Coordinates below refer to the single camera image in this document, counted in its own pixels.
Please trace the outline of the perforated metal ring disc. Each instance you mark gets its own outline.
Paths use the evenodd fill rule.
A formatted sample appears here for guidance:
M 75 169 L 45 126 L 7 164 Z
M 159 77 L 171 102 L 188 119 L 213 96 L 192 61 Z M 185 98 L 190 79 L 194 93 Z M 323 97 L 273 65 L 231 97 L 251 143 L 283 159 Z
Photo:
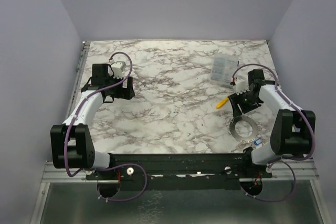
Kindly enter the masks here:
M 257 123 L 248 116 L 233 118 L 229 124 L 229 132 L 239 142 L 252 142 L 258 135 Z

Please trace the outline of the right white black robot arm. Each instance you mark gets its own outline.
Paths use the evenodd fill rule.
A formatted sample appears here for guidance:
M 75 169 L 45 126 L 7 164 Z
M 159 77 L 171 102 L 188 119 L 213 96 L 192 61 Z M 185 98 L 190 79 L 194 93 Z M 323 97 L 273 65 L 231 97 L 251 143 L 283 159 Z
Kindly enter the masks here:
M 266 80 L 261 69 L 248 73 L 248 80 L 232 78 L 235 92 L 228 99 L 234 119 L 245 118 L 262 104 L 276 116 L 270 140 L 262 147 L 250 151 L 250 159 L 241 164 L 246 177 L 254 177 L 260 165 L 267 165 L 282 158 L 304 160 L 315 148 L 314 127 L 316 115 L 293 103 L 281 90 L 277 80 Z

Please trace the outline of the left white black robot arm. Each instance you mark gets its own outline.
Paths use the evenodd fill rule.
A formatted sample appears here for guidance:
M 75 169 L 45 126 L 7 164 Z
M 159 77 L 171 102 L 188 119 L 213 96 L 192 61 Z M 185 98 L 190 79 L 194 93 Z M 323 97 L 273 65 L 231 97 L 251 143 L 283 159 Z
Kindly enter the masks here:
M 79 103 L 62 124 L 50 130 L 55 168 L 97 168 L 104 179 L 115 175 L 112 156 L 94 149 L 89 124 L 107 97 L 130 100 L 135 96 L 133 78 L 123 75 L 125 67 L 124 61 L 92 65 L 92 75 L 81 88 Z

